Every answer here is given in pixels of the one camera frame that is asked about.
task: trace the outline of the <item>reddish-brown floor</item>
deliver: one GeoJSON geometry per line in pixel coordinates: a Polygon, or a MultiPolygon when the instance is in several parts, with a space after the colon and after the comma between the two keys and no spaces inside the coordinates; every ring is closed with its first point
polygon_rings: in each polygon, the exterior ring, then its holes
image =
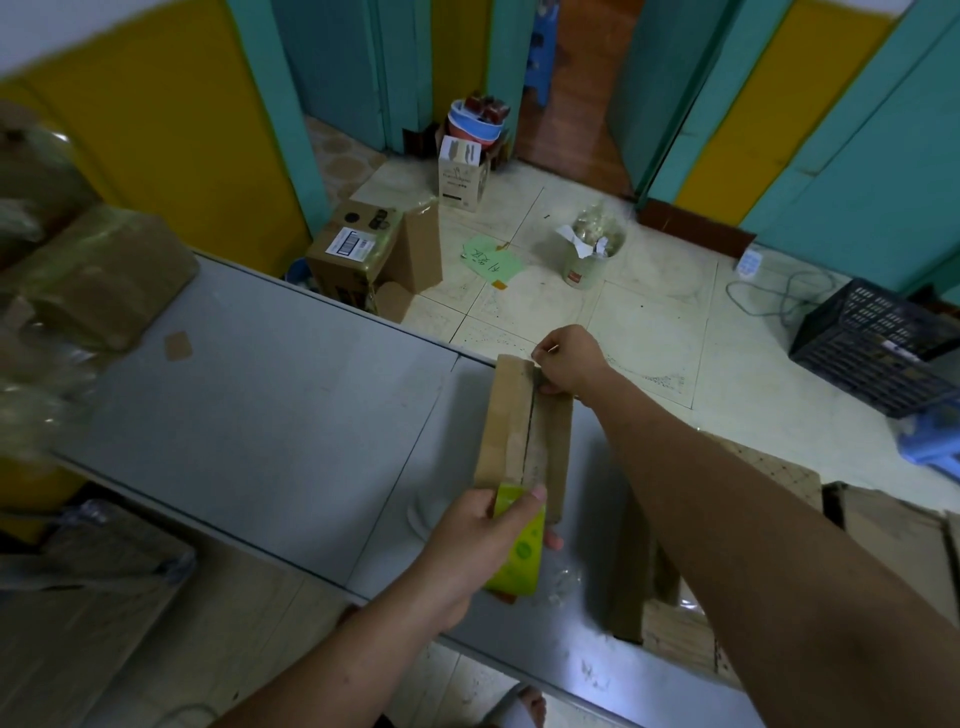
{"type": "Polygon", "coordinates": [[[533,88],[523,94],[519,158],[613,195],[634,196],[605,117],[642,7],[643,0],[561,0],[550,99],[541,109],[533,88]]]}

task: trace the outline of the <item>human arm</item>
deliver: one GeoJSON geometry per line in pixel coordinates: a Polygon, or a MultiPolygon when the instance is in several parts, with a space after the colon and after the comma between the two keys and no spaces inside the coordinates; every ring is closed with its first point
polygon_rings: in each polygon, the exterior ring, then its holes
{"type": "Polygon", "coordinates": [[[760,716],[783,726],[946,725],[960,631],[843,531],[610,367],[581,327],[534,359],[603,426],[760,716]]]}
{"type": "Polygon", "coordinates": [[[546,491],[538,486],[491,520],[493,497],[470,489],[455,500],[397,581],[216,728],[371,728],[404,670],[464,617],[470,597],[506,561],[546,491]]]}

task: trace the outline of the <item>person's right hand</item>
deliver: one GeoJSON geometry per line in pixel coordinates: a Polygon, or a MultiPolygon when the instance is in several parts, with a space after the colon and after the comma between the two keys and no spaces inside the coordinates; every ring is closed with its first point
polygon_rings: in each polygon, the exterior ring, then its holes
{"type": "Polygon", "coordinates": [[[612,371],[597,340],[577,324],[548,333],[534,349],[533,359],[549,380],[540,388],[544,394],[569,392],[587,406],[592,385],[612,371]]]}

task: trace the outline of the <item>barcode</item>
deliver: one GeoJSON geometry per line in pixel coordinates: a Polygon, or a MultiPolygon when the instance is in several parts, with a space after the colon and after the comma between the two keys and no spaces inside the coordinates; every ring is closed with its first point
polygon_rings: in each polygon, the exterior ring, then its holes
{"type": "Polygon", "coordinates": [[[356,232],[351,232],[347,239],[340,244],[340,247],[337,248],[336,255],[342,255],[343,257],[350,257],[350,254],[353,253],[353,249],[357,247],[357,243],[360,242],[360,236],[356,232]]]}

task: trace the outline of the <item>table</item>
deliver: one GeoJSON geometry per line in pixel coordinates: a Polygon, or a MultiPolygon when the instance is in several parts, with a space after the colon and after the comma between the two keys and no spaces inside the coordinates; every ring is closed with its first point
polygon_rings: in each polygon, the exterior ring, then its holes
{"type": "MultiPolygon", "coordinates": [[[[200,273],[98,384],[66,467],[357,600],[419,552],[406,508],[422,483],[472,477],[490,361],[200,256],[200,273]],[[184,331],[191,357],[169,361],[184,331]]],[[[537,596],[477,596],[448,645],[623,724],[759,726],[740,691],[600,627],[622,474],[592,412],[573,417],[559,554],[537,596]]]]}

